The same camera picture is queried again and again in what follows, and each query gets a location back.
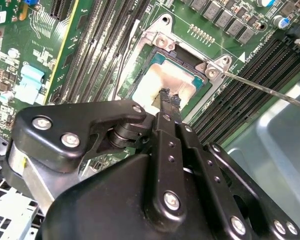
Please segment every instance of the screw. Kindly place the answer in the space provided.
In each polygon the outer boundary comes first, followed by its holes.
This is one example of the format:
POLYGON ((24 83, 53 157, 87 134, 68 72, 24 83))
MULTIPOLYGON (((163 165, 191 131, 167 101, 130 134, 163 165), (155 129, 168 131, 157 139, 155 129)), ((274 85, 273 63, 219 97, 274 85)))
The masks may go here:
POLYGON ((39 130, 48 130, 51 128, 52 123, 44 117, 37 117, 33 119, 32 125, 39 130))
POLYGON ((246 234, 246 228, 239 218, 237 218, 236 216, 231 217, 231 223, 232 223, 234 230, 238 234, 240 234, 240 235, 246 234))
POLYGON ((139 106, 137 106, 137 105, 133 105, 132 108, 133 108, 133 110, 135 110, 137 113, 142 113, 141 107, 139 107, 139 106))
POLYGON ((213 150, 215 150, 216 152, 220 153, 220 148, 217 147, 216 145, 212 145, 213 150))
POLYGON ((65 135, 63 135, 61 137, 61 142, 69 148, 78 147, 80 144, 79 137, 74 133, 66 133, 65 135))
POLYGON ((298 231, 295 228, 295 226, 293 226, 293 224, 291 222, 286 222, 286 226, 288 227, 288 229, 290 230, 290 232, 294 235, 298 235, 298 231))
POLYGON ((210 78, 214 78, 216 76, 216 74, 217 74, 217 72, 213 69, 208 71, 208 76, 210 78))
POLYGON ((286 234, 286 230, 285 230, 284 226, 282 226, 282 224, 278 220, 275 220, 273 223, 279 233, 286 234))
POLYGON ((167 191, 165 194, 164 194, 164 203, 166 204, 166 206, 173 210, 173 211, 176 211, 179 209, 180 207, 180 202, 179 202, 179 199, 178 197, 173 194, 172 192, 169 192, 167 191))
POLYGON ((171 121, 171 118, 169 117, 169 115, 165 114, 163 115, 163 118, 167 121, 171 121))
POLYGON ((188 132, 192 132, 192 129, 191 129, 191 127, 189 127, 188 125, 185 125, 185 130, 187 130, 188 132))

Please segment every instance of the circular hole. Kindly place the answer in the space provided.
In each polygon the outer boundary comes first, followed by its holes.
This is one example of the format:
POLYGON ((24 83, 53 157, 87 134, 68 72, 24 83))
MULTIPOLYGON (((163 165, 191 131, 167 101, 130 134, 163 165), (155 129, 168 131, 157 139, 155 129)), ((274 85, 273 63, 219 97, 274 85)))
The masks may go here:
POLYGON ((174 163, 175 162, 175 158, 173 156, 169 156, 168 160, 170 163, 174 163))
POLYGON ((220 178, 217 177, 217 176, 214 177, 214 180, 215 180, 218 184, 221 182, 220 178))
POLYGON ((163 118, 164 118, 165 120, 167 120, 167 121, 170 121, 170 120, 171 120, 171 118, 170 118, 167 114, 163 115, 163 118))
POLYGON ((143 136, 141 138, 141 143, 146 144, 147 142, 149 142, 149 137, 148 136, 143 136))

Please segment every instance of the chip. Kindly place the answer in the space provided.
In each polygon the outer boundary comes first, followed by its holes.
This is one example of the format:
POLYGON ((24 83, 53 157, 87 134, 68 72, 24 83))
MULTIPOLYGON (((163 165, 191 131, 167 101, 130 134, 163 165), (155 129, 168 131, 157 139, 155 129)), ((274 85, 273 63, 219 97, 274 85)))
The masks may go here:
POLYGON ((255 24, 255 22, 257 20, 258 20, 258 18, 255 15, 253 15, 246 24, 248 24, 250 27, 253 27, 253 25, 255 24))
POLYGON ((204 12, 203 16, 212 21, 220 9, 221 6, 215 1, 212 1, 207 10, 204 12))
POLYGON ((292 2, 288 1, 281 9, 281 13, 287 17, 292 14, 294 10, 295 5, 292 2))
POLYGON ((228 10, 231 10, 231 8, 235 5, 236 1, 235 0, 229 0, 226 5, 225 8, 228 10))
POLYGON ((87 22, 88 14, 80 16, 78 25, 76 26, 76 29, 81 29, 87 22))
POLYGON ((196 10, 197 12, 200 12, 202 7, 206 4, 207 0, 194 0, 191 4, 191 8, 196 10))
POLYGON ((238 41, 242 44, 246 44, 252 36, 255 34, 255 32, 251 28, 247 28, 241 36, 238 38, 238 41))
POLYGON ((6 92, 10 90, 10 84, 5 82, 0 82, 0 91, 6 92))
POLYGON ((232 36, 235 36, 238 34, 240 29, 243 27, 243 22, 239 21, 238 19, 234 20, 234 22, 231 24, 231 26, 227 29, 227 33, 229 33, 232 36))
POLYGON ((232 14, 229 11, 224 10, 223 13, 217 19, 217 21, 215 22, 215 25, 217 25, 220 28, 225 28, 225 26, 230 21, 231 17, 232 14))
POLYGON ((236 14, 236 16, 241 19, 246 14, 247 11, 248 10, 246 8, 241 7, 238 13, 236 14))

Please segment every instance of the capacitor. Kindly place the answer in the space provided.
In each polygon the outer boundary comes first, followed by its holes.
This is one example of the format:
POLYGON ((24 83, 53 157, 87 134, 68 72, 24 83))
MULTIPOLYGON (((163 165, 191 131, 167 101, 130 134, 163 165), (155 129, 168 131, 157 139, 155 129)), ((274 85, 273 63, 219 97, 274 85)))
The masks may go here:
POLYGON ((285 29, 289 26, 290 20, 287 17, 281 15, 275 16, 272 20, 272 24, 279 29, 285 29))
POLYGON ((0 102, 3 104, 7 104, 12 99, 14 99, 15 95, 12 91, 5 91, 0 94, 0 102))
POLYGON ((255 3, 259 7, 271 7, 276 0, 255 0, 255 3))

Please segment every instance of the electronic component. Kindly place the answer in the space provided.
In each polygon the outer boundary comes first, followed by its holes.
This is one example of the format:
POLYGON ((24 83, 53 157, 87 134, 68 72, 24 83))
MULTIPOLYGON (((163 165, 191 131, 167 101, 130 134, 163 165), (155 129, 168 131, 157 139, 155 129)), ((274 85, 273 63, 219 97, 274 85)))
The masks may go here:
POLYGON ((203 16, 212 21, 220 9, 221 6, 217 2, 212 1, 207 10, 204 12, 203 16))
POLYGON ((67 18, 72 0, 53 0, 50 16, 59 21, 67 18))
POLYGON ((217 19, 217 21, 215 22, 215 25, 217 25, 220 28, 225 28, 228 22, 230 21, 231 17, 232 14, 229 11, 224 10, 223 13, 217 19))
POLYGON ((286 29, 289 26, 289 19, 281 15, 275 16, 272 20, 272 24, 279 29, 286 29))
POLYGON ((0 82, 0 91, 1 92, 6 92, 9 91, 11 88, 11 85, 9 83, 6 82, 0 82))
POLYGON ((228 0, 228 2, 225 5, 225 8, 231 11, 231 8, 235 5, 235 0, 228 0))
POLYGON ((4 71, 2 76, 5 78, 5 79, 9 79, 9 76, 10 76, 10 73, 8 71, 4 71))
POLYGON ((245 7, 241 7, 240 10, 237 12, 236 16, 241 19, 247 11, 248 10, 245 7))
POLYGON ((12 99, 14 99, 15 95, 12 91, 5 91, 0 94, 0 102, 3 104, 8 104, 12 99))
POLYGON ((206 2, 207 0, 194 0, 191 4, 191 8, 193 8, 197 12, 200 12, 206 2))
POLYGON ((259 7, 271 7, 275 0, 255 0, 255 3, 259 7))
POLYGON ((44 75, 44 72, 30 65, 23 66, 21 69, 21 82, 14 87, 15 98, 33 105, 42 86, 41 81, 44 75))
POLYGON ((283 8, 281 9, 281 14, 285 15, 286 17, 288 17, 290 14, 293 13, 293 11, 295 10, 295 5, 293 4, 293 2, 286 2, 286 4, 283 6, 283 8))
POLYGON ((38 4, 39 0, 24 0, 24 2, 28 5, 36 5, 38 4))
POLYGON ((247 28, 241 36, 238 38, 238 41, 242 44, 246 44, 252 36, 255 34, 255 32, 251 28, 247 28))
POLYGON ((243 27, 243 22, 236 19, 234 22, 230 25, 230 27, 226 30, 226 32, 232 36, 235 36, 239 33, 240 29, 243 27))
POLYGON ((258 18, 255 15, 252 15, 246 24, 248 24, 250 27, 253 27, 257 20, 258 18))
POLYGON ((78 25, 76 26, 76 29, 83 28, 85 26, 85 24, 87 23, 87 20, 88 20, 88 14, 81 15, 80 19, 79 19, 79 22, 78 22, 78 25))

